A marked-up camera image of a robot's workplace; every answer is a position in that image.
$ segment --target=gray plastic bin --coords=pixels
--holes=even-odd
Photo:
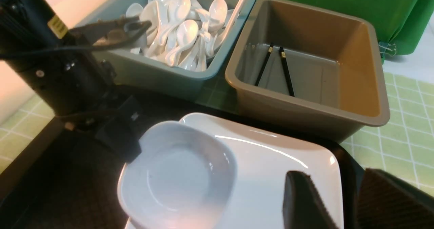
[[[256,77],[275,47],[259,86]],[[295,97],[288,95],[285,49]],[[285,0],[257,0],[226,69],[243,115],[341,142],[390,118],[375,30],[363,19]]]
[[[198,1],[204,8],[209,8],[213,0]],[[238,0],[225,1],[229,9],[234,8],[238,2]],[[98,19],[117,19],[125,14],[129,5],[135,2],[145,5],[147,0],[108,0],[81,21],[79,25],[93,23]],[[255,0],[246,1],[232,31],[228,34],[208,69],[203,72],[191,72],[178,67],[168,67],[159,61],[138,56],[123,49],[94,53],[94,55],[98,60],[106,59],[113,64],[118,74],[115,78],[117,84],[133,85],[178,98],[194,100],[197,98],[204,81],[216,75],[222,65],[227,62],[225,60],[230,56],[234,42],[241,32],[254,2]]]

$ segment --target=white ceramic dish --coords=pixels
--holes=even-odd
[[[338,228],[344,228],[341,176],[329,150],[202,113],[189,114],[180,123],[220,139],[237,161],[232,196],[212,228],[283,229],[282,203],[289,170],[311,176],[330,216]]]
[[[118,182],[124,211],[146,229],[213,228],[237,176],[229,148],[175,121],[151,127],[139,142],[142,154]]]

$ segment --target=black table surface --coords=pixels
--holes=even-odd
[[[188,113],[201,112],[329,149],[341,171],[345,226],[353,228],[355,199],[364,171],[338,144],[159,93],[127,86],[120,88],[134,94],[144,109],[138,121],[141,133],[158,122],[178,121]],[[14,167],[8,167],[9,177],[0,176],[0,184],[16,181],[3,200],[0,199],[0,228],[124,228],[127,216],[116,194],[124,163],[91,139],[62,130],[57,120],[50,122],[39,136],[42,138],[37,137],[27,149],[45,146],[40,154],[28,151],[25,157],[11,164]],[[29,168],[25,172],[18,172],[19,179],[16,172],[11,172],[26,166]]]

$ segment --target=light blue plastic bin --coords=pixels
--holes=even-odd
[[[198,0],[204,8],[209,8],[213,0]],[[233,9],[238,0],[225,0],[228,9]],[[132,3],[145,5],[147,0],[108,0],[87,16],[79,25],[96,22],[98,19],[112,20],[124,15]],[[203,72],[192,72],[167,65],[144,56],[119,49],[108,52],[94,53],[98,60],[106,59],[116,70],[116,84],[127,84],[165,93],[178,98],[195,100],[206,79],[215,76],[223,64],[231,57],[232,49],[243,28],[255,0],[247,0],[231,32],[223,42],[220,50],[208,69]]]

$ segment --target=white bowl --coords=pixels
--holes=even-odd
[[[232,151],[202,131],[166,121],[140,139],[118,182],[124,211],[146,229],[214,227],[234,187]]]

